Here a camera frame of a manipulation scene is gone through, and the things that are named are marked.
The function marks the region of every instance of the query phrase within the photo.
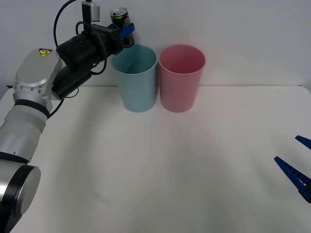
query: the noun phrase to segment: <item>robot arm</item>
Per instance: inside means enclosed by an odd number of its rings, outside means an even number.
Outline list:
[[[84,31],[56,50],[33,50],[16,74],[15,105],[0,127],[0,233],[12,230],[35,197],[41,171],[28,163],[50,116],[52,95],[63,100],[97,64],[121,52],[123,39],[134,31],[133,24],[124,30],[89,24],[98,19],[98,5],[82,4],[91,11],[83,11]]]

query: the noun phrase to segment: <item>can lid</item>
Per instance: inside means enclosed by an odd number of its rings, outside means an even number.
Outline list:
[[[126,13],[127,13],[127,9],[124,8],[124,7],[121,7],[121,8],[112,10],[112,11],[110,12],[110,16],[118,17],[118,16],[123,16],[123,15],[126,14]]]

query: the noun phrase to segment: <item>pink cup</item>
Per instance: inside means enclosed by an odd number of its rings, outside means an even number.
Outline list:
[[[162,105],[174,113],[188,111],[206,63],[204,54],[190,45],[174,45],[160,54],[159,63]]]

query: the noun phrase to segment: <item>plastic cup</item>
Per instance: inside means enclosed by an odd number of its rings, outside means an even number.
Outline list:
[[[174,45],[160,54],[160,95],[167,110],[182,113],[193,107],[205,63],[204,54],[190,45]]]
[[[124,106],[136,113],[151,109],[157,96],[156,52],[136,44],[114,56],[112,63]]]

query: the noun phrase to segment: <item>cup rim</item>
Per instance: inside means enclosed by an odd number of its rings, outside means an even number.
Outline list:
[[[112,59],[112,66],[114,67],[114,69],[115,69],[117,72],[119,72],[119,73],[121,73],[121,74],[129,75],[129,76],[137,76],[137,75],[141,75],[141,74],[144,74],[144,73],[149,72],[151,69],[153,69],[153,68],[157,65],[157,63],[158,63],[158,61],[159,61],[159,58],[158,58],[158,55],[157,55],[156,51],[154,51],[152,48],[150,48],[150,47],[148,47],[148,46],[145,46],[145,45],[134,44],[133,46],[146,47],[146,48],[150,49],[150,50],[155,54],[155,64],[154,64],[150,69],[148,69],[148,70],[146,70],[146,71],[144,71],[144,72],[137,73],[137,74],[127,74],[127,73],[124,73],[124,72],[121,72],[121,71],[117,70],[117,69],[115,68],[114,64],[113,64],[113,59]]]
[[[166,69],[166,68],[162,65],[161,59],[160,59],[162,53],[163,53],[165,50],[167,50],[167,49],[169,49],[169,48],[171,48],[171,47],[181,46],[181,45],[182,45],[182,46],[188,46],[188,47],[194,48],[194,49],[198,50],[198,51],[203,55],[203,57],[204,57],[204,64],[203,64],[203,66],[202,66],[199,70],[197,70],[197,71],[195,71],[195,72],[193,72],[193,73],[180,74],[180,73],[172,72],[172,71],[170,71],[169,69]],[[205,65],[206,65],[206,57],[205,57],[205,54],[204,54],[200,49],[198,49],[198,48],[195,47],[195,46],[192,46],[192,45],[189,45],[189,44],[174,44],[174,45],[170,45],[170,46],[166,47],[166,48],[160,53],[160,55],[159,55],[159,64],[160,64],[161,68],[163,68],[164,70],[166,70],[167,72],[169,72],[169,73],[171,73],[171,74],[176,74],[176,75],[180,75],[180,76],[191,75],[191,74],[199,73],[200,71],[202,71],[202,70],[204,69],[204,67],[205,67]]]

